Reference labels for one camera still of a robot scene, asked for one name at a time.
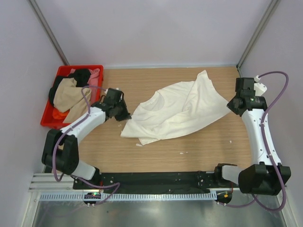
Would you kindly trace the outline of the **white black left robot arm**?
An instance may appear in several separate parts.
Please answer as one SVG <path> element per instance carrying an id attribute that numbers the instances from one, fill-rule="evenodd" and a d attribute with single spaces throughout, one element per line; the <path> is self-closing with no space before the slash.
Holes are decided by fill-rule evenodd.
<path id="1" fill-rule="evenodd" d="M 108 88 L 101 100 L 92 105 L 85 97 L 87 112 L 73 123 L 61 129 L 51 129 L 46 136 L 42 163 L 51 168 L 56 181 L 64 175 L 72 176 L 90 189 L 100 187 L 100 170 L 79 158 L 79 144 L 96 127 L 110 118 L 116 121 L 129 120 L 130 113 L 119 89 Z"/>

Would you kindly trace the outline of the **white t-shirt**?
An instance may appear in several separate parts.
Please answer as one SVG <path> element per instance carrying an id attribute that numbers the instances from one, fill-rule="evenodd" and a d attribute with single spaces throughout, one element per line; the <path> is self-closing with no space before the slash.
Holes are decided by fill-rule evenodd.
<path id="1" fill-rule="evenodd" d="M 140 103 L 120 136 L 138 138 L 142 145 L 183 137 L 227 115 L 227 103 L 204 70 L 195 81 L 169 85 Z"/>

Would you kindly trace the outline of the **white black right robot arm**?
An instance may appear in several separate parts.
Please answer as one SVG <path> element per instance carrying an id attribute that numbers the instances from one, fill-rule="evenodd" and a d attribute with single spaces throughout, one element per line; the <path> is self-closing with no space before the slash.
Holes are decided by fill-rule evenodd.
<path id="1" fill-rule="evenodd" d="M 282 165 L 268 126 L 267 103 L 255 91 L 253 78 L 237 78 L 235 96 L 227 107 L 240 116 L 246 127 L 252 153 L 251 166 L 241 169 L 232 164 L 218 164 L 213 181 L 218 187 L 229 182 L 242 193 L 278 195 L 291 176 L 290 167 Z"/>

